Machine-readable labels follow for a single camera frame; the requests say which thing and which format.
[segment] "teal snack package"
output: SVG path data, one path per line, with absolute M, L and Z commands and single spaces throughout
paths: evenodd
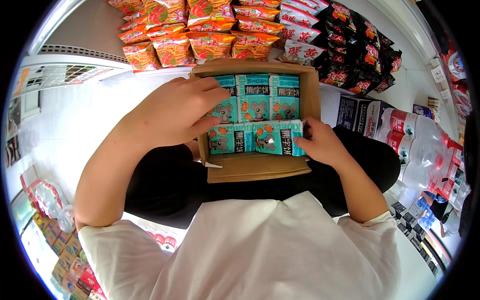
M 297 120 L 300 114 L 300 80 L 295 75 L 270 75 L 270 120 Z
M 253 131 L 251 123 L 218 125 L 208 134 L 210 154 L 253 152 Z
M 235 75 L 239 122 L 270 120 L 268 74 Z
M 230 92 L 230 98 L 217 104 L 209 110 L 207 117 L 219 117 L 222 124 L 237 123 L 239 121 L 237 106 L 237 88 L 235 86 L 235 77 L 233 75 L 214 76 L 221 87 L 226 88 Z
M 302 156 L 306 153 L 294 142 L 303 136 L 301 120 L 263 121 L 252 123 L 255 151 L 269 154 Z

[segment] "price tag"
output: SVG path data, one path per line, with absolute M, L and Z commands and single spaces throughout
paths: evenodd
M 438 66 L 436 67 L 435 69 L 433 70 L 430 70 L 430 73 L 432 73 L 432 76 L 433 76 L 433 80 L 435 80 L 435 83 L 438 84 L 440 82 L 442 82 L 443 80 L 445 80 L 445 74 L 444 74 L 444 71 L 442 69 L 442 66 Z
M 442 95 L 442 99 L 448 100 L 452 97 L 452 94 L 450 94 L 450 89 L 446 89 L 440 92 Z

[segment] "hand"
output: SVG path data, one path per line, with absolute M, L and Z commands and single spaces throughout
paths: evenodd
M 218 117 L 200 118 L 229 97 L 213 77 L 175 78 L 148 95 L 118 126 L 148 151 L 186 143 L 221 122 Z
M 310 158 L 335 169 L 352 159 L 330 125 L 311 117 L 304 121 L 304 137 L 294 137 L 293 142 Z

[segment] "black pants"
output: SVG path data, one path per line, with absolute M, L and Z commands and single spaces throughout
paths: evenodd
M 378 188 L 385 192 L 398 178 L 400 162 L 387 144 L 335 127 L 335 134 Z M 207 183 L 207 168 L 194 162 L 185 145 L 159 147 L 138 163 L 128 186 L 125 211 L 177 228 L 187 228 L 203 202 L 224 199 L 285 200 L 310 191 L 331 216 L 347 212 L 335 170 L 314 160 L 308 174 L 250 182 Z

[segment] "cartoon mouse illustration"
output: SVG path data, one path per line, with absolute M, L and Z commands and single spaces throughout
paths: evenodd
M 259 146 L 263 146 L 263 147 L 267 148 L 270 151 L 275 151 L 275 145 L 273 144 L 274 140 L 275 139 L 274 139 L 273 135 L 267 134 L 267 136 L 264 137 L 263 139 L 257 138 L 257 144 Z
M 221 136 L 216 140 L 210 140 L 210 149 L 217 148 L 218 150 L 225 152 L 228 150 L 227 146 L 228 138 Z
M 267 103 L 265 101 L 260 102 L 260 104 L 258 104 L 257 102 L 252 102 L 250 108 L 255 114 L 255 118 L 253 120 L 262 121 L 264 119 L 264 112 L 267 109 Z
M 284 103 L 282 105 L 282 110 L 283 112 L 285 112 L 285 119 L 291 120 L 295 117 L 294 113 L 297 110 L 297 105 L 295 103 L 293 103 L 292 105 Z
M 227 105 L 223 106 L 221 104 L 217 104 L 215 107 L 215 111 L 220 114 L 220 119 L 222 120 L 222 123 L 230 123 L 230 113 L 233 110 L 233 106 L 230 103 L 227 103 Z

